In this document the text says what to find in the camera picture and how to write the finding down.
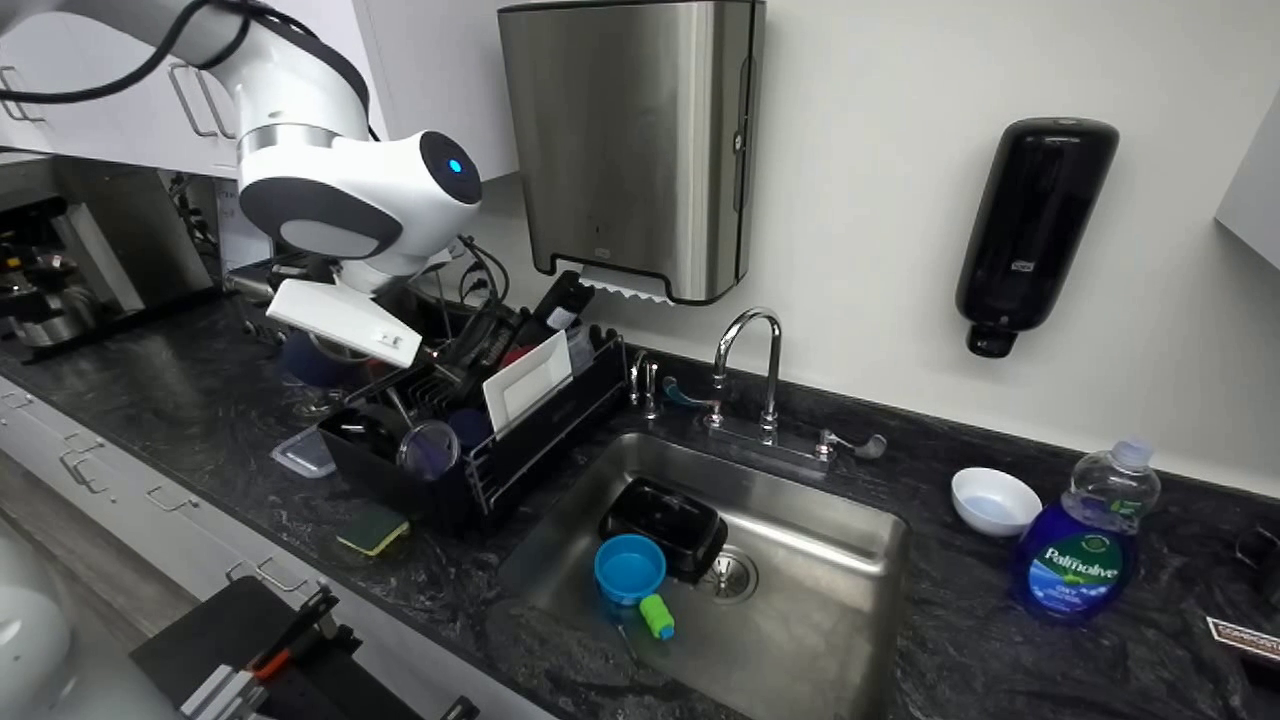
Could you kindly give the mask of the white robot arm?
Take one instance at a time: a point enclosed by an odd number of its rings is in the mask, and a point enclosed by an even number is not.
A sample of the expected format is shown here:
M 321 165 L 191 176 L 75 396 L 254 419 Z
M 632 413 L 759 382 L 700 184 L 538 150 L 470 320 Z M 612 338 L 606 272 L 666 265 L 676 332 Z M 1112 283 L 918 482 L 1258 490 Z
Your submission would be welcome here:
M 18 105 L 87 105 L 150 82 L 170 57 L 236 105 L 236 200 L 276 243 L 338 265 L 360 292 L 422 272 L 475 218 L 475 160 L 437 127 L 367 133 L 360 67 L 267 0 L 0 0 L 0 33 L 69 11 L 150 57 L 87 89 L 9 89 Z

